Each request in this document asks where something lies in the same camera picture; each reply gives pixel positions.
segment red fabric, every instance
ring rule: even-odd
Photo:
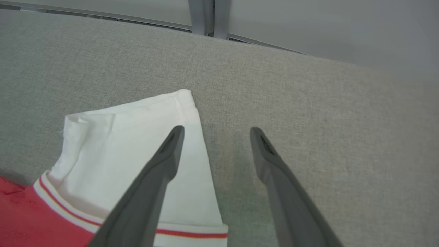
[[[32,185],[0,177],[0,247],[78,247],[92,237],[51,210]]]

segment textured gray fabric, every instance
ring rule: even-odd
[[[192,90],[229,246],[275,246],[262,128],[346,246],[439,246],[439,89],[166,29],[0,11],[0,164],[55,163],[64,115]]]

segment white fabric corner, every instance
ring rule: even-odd
[[[177,175],[165,193],[159,224],[205,226],[227,233],[189,90],[66,116],[63,150],[47,179],[66,203],[104,219],[176,125],[185,128],[183,150]],[[163,246],[173,238],[156,235]],[[226,238],[213,241],[214,246],[227,245]]]

